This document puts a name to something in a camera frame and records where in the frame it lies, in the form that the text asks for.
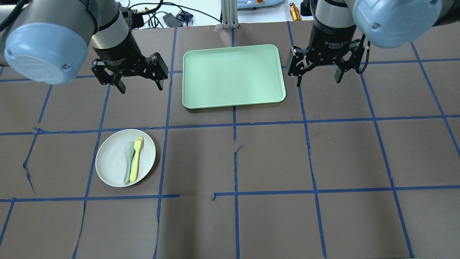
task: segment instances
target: white plate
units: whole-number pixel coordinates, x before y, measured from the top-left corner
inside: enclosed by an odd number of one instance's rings
[[[144,137],[139,158],[138,178],[134,182],[124,184],[126,174],[125,145],[135,141],[138,136]],[[96,172],[101,180],[113,187],[133,185],[144,178],[155,162],[155,144],[146,133],[137,129],[118,131],[102,143],[96,155]]]

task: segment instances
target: black cable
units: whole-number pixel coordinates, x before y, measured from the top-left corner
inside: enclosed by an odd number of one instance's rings
[[[158,18],[154,19],[154,18],[155,18],[154,16],[156,16],[157,13],[168,14],[167,12],[164,12],[164,11],[157,11],[157,12],[155,12],[155,13],[153,14],[153,16],[150,17],[150,19],[149,19],[147,22],[144,23],[144,25],[146,25],[149,21],[151,21],[151,20],[153,19],[154,22],[155,22],[154,28],[156,28],[156,27],[158,26],[158,24],[161,25],[162,28],[164,28],[164,27],[163,27],[163,24],[160,22],[160,20],[159,20]]]
[[[359,43],[359,49],[362,49],[363,48],[363,45],[364,45],[364,40],[366,39],[366,36],[364,34],[362,34],[362,37],[361,37],[361,42]],[[369,51],[370,51],[370,48],[371,48],[371,42],[368,40],[368,49],[367,49],[367,52],[366,52],[366,62],[364,62],[364,66],[362,67],[362,69],[359,68],[359,66],[355,69],[356,70],[356,73],[358,75],[364,73],[364,71],[366,70],[366,68],[368,67],[368,63],[369,63]]]
[[[132,8],[132,7],[134,7],[134,6],[139,6],[139,5],[157,5],[157,4],[158,4],[158,3],[138,3],[138,4],[132,5],[132,6],[130,6],[130,7]],[[202,11],[200,11],[200,10],[197,10],[197,9],[193,9],[193,8],[186,7],[186,6],[181,6],[181,5],[176,5],[176,4],[171,3],[171,2],[163,2],[162,4],[163,4],[163,5],[166,5],[166,6],[177,6],[177,7],[181,7],[181,8],[193,10],[193,11],[202,13],[202,14],[204,14],[204,15],[207,15],[207,16],[213,18],[214,20],[216,20],[216,21],[218,21],[218,22],[221,22],[219,19],[215,18],[214,16],[212,16],[212,15],[210,15],[210,14],[207,14],[207,13],[205,13],[205,12],[202,12]]]
[[[153,18],[153,16],[154,16],[154,14],[153,14],[153,15],[147,14],[147,15],[148,15],[149,18],[150,18],[150,19],[147,20],[147,23],[149,24],[149,27],[152,28],[152,27],[154,26],[154,25],[153,25],[153,22],[152,22],[152,18]]]
[[[138,4],[132,5],[132,6],[130,6],[130,7],[132,8],[132,7],[138,6],[138,5],[152,5],[152,4],[153,4],[153,5],[156,5],[155,8],[150,9],[150,10],[148,10],[148,11],[144,11],[144,12],[143,12],[143,11],[140,11],[140,12],[138,12],[138,14],[145,15],[145,14],[150,14],[150,13],[156,12],[156,11],[161,7],[161,5],[163,5],[163,1],[164,1],[164,0],[160,0],[159,3],[138,3]]]
[[[8,25],[10,25],[21,13],[22,8],[27,4],[29,0],[19,0],[13,10],[0,24],[0,32],[3,31]]]

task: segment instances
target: blue tape grid line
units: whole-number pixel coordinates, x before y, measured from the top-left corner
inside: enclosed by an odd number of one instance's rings
[[[102,108],[101,121],[99,123],[99,130],[102,129],[102,125],[104,124],[105,111],[107,109],[107,103],[109,101],[109,95],[110,95],[110,85],[107,86],[107,93],[105,94],[105,101],[104,101],[104,106]],[[96,140],[96,145],[94,147],[94,153],[93,153],[93,158],[92,158],[92,162],[91,162],[91,168],[90,168],[90,171],[89,171],[88,182],[86,184],[85,198],[88,197],[89,189],[91,187],[92,174],[93,174],[93,171],[94,171],[94,165],[96,163],[96,155],[98,153],[100,140],[101,140],[101,132],[98,133],[98,138]],[[85,221],[86,203],[87,203],[87,200],[84,200],[83,201],[83,216],[81,218],[80,232],[78,234],[77,244],[75,245],[74,252],[72,253],[72,259],[75,259],[75,257],[77,256],[78,244],[80,243],[81,232],[83,231],[83,223]]]
[[[3,224],[3,228],[0,234],[0,247],[3,241],[3,237],[5,236],[5,231],[6,231],[6,227],[8,226],[8,221],[10,221],[10,216],[11,216],[11,212],[13,211],[13,207],[14,207],[14,201],[12,201],[10,204],[10,209],[8,210],[8,214],[6,216],[5,223]]]
[[[171,59],[171,71],[174,71],[174,57],[176,55],[176,41],[177,41],[177,27],[174,28],[174,41],[172,43],[173,53],[172,53],[172,59]],[[171,96],[173,94],[173,76],[174,74],[171,74],[171,80],[169,82],[168,108],[166,112],[166,122],[165,122],[166,123],[165,140],[163,144],[163,159],[161,161],[160,189],[159,189],[160,197],[158,199],[158,205],[157,205],[157,210],[156,210],[156,218],[158,220],[158,230],[157,230],[155,253],[153,255],[153,259],[156,259],[157,248],[158,248],[158,238],[159,238],[159,233],[160,233],[161,201],[162,201],[162,195],[163,195],[163,181],[164,181],[164,176],[165,176],[166,148],[167,148],[167,143],[168,143],[169,118],[171,115]]]
[[[32,145],[30,145],[29,153],[27,154],[26,160],[23,163],[23,168],[27,168],[27,163],[29,162],[30,155],[32,154],[32,150],[34,149],[35,142],[37,141],[38,137],[38,130],[34,133],[34,140],[32,140]]]
[[[291,31],[291,25],[289,21],[287,21],[287,29],[289,32],[289,38],[291,40],[291,45],[294,46],[294,39],[292,37],[292,31]],[[308,162],[310,165],[310,173],[311,173],[311,182],[313,184],[313,190],[315,191],[315,205],[316,205],[316,216],[318,219],[318,228],[319,228],[319,235],[321,239],[321,248],[322,248],[322,256],[324,259],[328,258],[327,252],[326,252],[326,242],[324,241],[324,231],[322,227],[322,218],[321,218],[321,209],[319,206],[319,198],[318,198],[318,189],[316,187],[316,180],[315,180],[315,174],[313,172],[313,164],[311,163],[311,146],[310,146],[310,135],[308,133],[308,123],[307,123],[307,116],[305,113],[305,106],[304,106],[304,98],[302,96],[302,89],[300,87],[297,88],[299,92],[299,100],[300,100],[300,108],[302,110],[302,117],[303,117],[303,124],[305,128],[305,140],[307,143],[307,150],[308,150]]]
[[[420,60],[420,56],[419,56],[419,53],[417,52],[417,48],[415,48],[415,45],[414,45],[413,42],[411,42],[411,45],[412,45],[412,49],[414,50],[415,56],[417,57],[417,60],[418,60],[418,62],[420,64],[420,68],[422,69],[423,75],[425,76],[426,82],[428,83],[428,87],[430,88],[431,93],[433,94],[433,98],[436,101],[437,107],[439,108],[439,111],[441,112],[441,115],[443,116],[444,122],[446,123],[446,127],[447,127],[447,130],[449,131],[450,138],[452,139],[452,142],[454,143],[455,149],[457,150],[457,154],[460,157],[459,145],[457,144],[457,141],[456,141],[455,136],[454,136],[454,134],[452,132],[452,129],[450,128],[449,121],[447,120],[447,116],[444,113],[443,107],[441,106],[441,102],[439,101],[439,99],[438,99],[438,97],[436,95],[436,92],[434,91],[433,85],[431,84],[431,81],[428,78],[428,75],[427,75],[427,73],[425,71],[425,68],[423,67],[423,63]]]
[[[447,118],[460,118],[460,115],[446,115]],[[443,116],[414,116],[414,117],[382,117],[375,118],[377,121],[388,121],[388,120],[418,120],[418,119],[442,119]],[[373,118],[347,118],[347,119],[320,119],[320,120],[308,120],[307,123],[337,123],[337,122],[358,122],[358,121],[373,121]],[[280,124],[303,124],[303,121],[274,121],[274,122],[243,122],[236,123],[237,126],[255,126],[255,125],[280,125]],[[234,124],[200,124],[200,125],[183,125],[183,126],[169,126],[169,129],[191,129],[191,128],[217,128],[217,127],[234,127]],[[166,127],[140,127],[140,128],[112,128],[112,129],[89,129],[89,130],[65,130],[65,131],[47,131],[44,129],[35,128],[39,131],[39,135],[49,134],[86,134],[86,133],[98,133],[98,132],[115,132],[126,129],[137,129],[137,130],[165,130]],[[4,135],[34,135],[34,132],[6,132],[0,133],[0,136]]]
[[[349,189],[318,189],[318,190],[283,190],[283,191],[252,191],[252,192],[223,192],[214,193],[213,200],[220,196],[244,195],[283,195],[283,194],[331,194],[331,193],[362,193],[362,192],[388,192],[388,191],[415,191],[415,190],[442,190],[460,189],[460,185],[437,186],[408,186],[408,187],[383,187],[383,188],[349,188]]]
[[[45,108],[46,108],[46,105],[48,104],[48,99],[50,98],[52,89],[53,89],[53,85],[50,85],[50,87],[48,88],[48,93],[46,94],[45,102],[43,103],[43,108],[41,109],[40,118],[38,119],[39,124],[41,123],[43,114],[45,114]]]
[[[43,202],[43,201],[85,201],[85,200],[145,200],[159,198],[179,198],[179,194],[150,194],[150,195],[125,195],[125,196],[89,196],[89,197],[56,197],[56,198],[11,198],[0,199],[3,202]]]
[[[369,61],[370,65],[381,65],[381,64],[400,64],[400,63],[429,63],[429,62],[458,62],[460,59],[421,59],[421,60],[394,60],[394,61]],[[182,70],[180,71],[169,71],[169,74],[181,74],[183,73]],[[75,78],[92,78],[95,77],[94,75],[88,75],[88,76],[76,76]],[[3,79],[0,80],[0,83],[2,82],[22,82],[22,81],[32,81],[31,79],[28,78],[16,78],[16,79]]]
[[[393,182],[393,176],[391,175],[390,164],[388,163],[388,159],[387,159],[386,152],[385,152],[385,147],[383,145],[382,136],[380,135],[379,125],[377,123],[377,119],[375,118],[374,108],[372,107],[372,102],[371,102],[371,99],[369,97],[369,92],[368,92],[368,89],[367,89],[367,86],[366,86],[366,82],[364,81],[364,76],[360,75],[360,77],[361,77],[362,86],[364,88],[364,92],[366,94],[366,98],[368,100],[369,109],[371,111],[372,118],[374,119],[375,131],[377,132],[377,138],[379,139],[380,149],[382,150],[382,155],[383,155],[383,159],[384,159],[384,162],[385,162],[386,171],[388,173],[388,178],[390,180],[391,189],[393,191],[393,197],[395,199],[396,208],[397,208],[398,215],[399,215],[399,220],[401,221],[401,227],[403,229],[402,231],[404,233],[404,238],[406,240],[406,245],[407,245],[410,257],[413,258],[414,253],[412,251],[412,245],[410,244],[409,235],[408,235],[408,232],[407,232],[407,229],[406,229],[406,224],[404,222],[403,212],[401,210],[401,205],[399,204],[399,198],[398,198],[398,195],[397,195],[397,192],[396,192],[396,189],[395,189],[395,183]]]
[[[231,29],[231,45],[235,46],[235,28]],[[233,106],[233,141],[236,141],[237,133],[236,106]],[[235,193],[238,193],[238,150],[233,153],[234,174],[235,174]],[[240,213],[238,195],[235,195],[235,244],[236,244],[236,259],[240,259]]]

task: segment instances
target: plastic spoon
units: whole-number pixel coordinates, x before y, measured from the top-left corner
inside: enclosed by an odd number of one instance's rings
[[[132,163],[133,156],[134,156],[134,141],[130,141],[126,143],[126,146],[125,146],[126,174],[125,174],[125,180],[123,181],[124,184],[127,184],[129,182],[129,175],[131,172],[131,163]]]

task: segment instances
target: yellow fork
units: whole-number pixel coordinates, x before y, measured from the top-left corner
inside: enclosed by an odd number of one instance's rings
[[[139,136],[134,142],[134,161],[131,167],[131,174],[129,175],[129,181],[134,182],[138,178],[138,169],[139,169],[139,151],[141,150],[143,137]]]

